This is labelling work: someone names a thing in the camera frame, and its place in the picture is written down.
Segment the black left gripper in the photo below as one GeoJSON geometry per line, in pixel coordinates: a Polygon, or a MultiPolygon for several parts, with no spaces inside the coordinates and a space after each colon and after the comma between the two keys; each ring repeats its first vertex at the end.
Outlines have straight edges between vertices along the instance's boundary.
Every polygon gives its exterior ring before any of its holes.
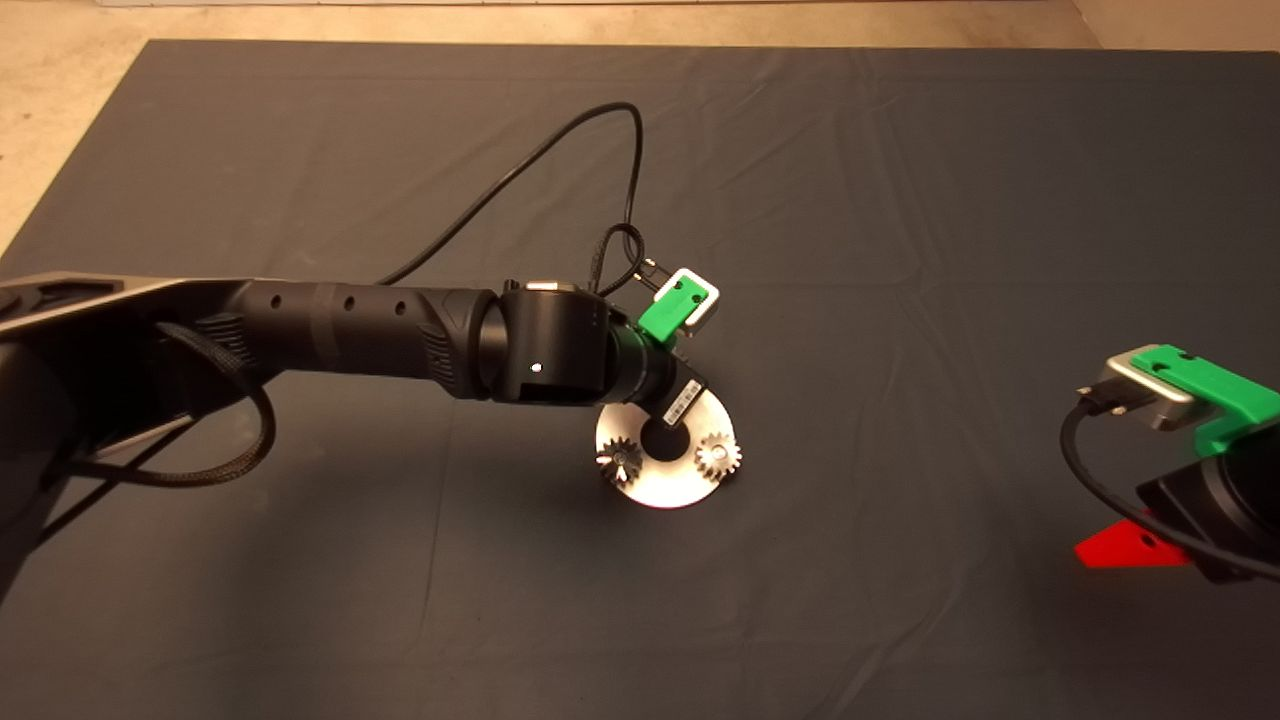
{"type": "Polygon", "coordinates": [[[666,427],[684,423],[692,405],[708,389],[705,377],[676,354],[668,354],[646,377],[639,407],[666,427]]]}

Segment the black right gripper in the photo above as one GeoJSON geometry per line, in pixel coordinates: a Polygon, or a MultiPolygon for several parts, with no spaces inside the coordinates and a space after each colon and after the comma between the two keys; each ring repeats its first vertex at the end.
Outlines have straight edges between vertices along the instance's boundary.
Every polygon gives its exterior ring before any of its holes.
{"type": "MultiPolygon", "coordinates": [[[[1217,550],[1277,566],[1279,429],[1236,439],[1226,452],[1203,457],[1137,487],[1153,518],[1217,550]]],[[[1074,544],[1089,569],[1184,568],[1190,555],[1123,519],[1074,544]]]]}

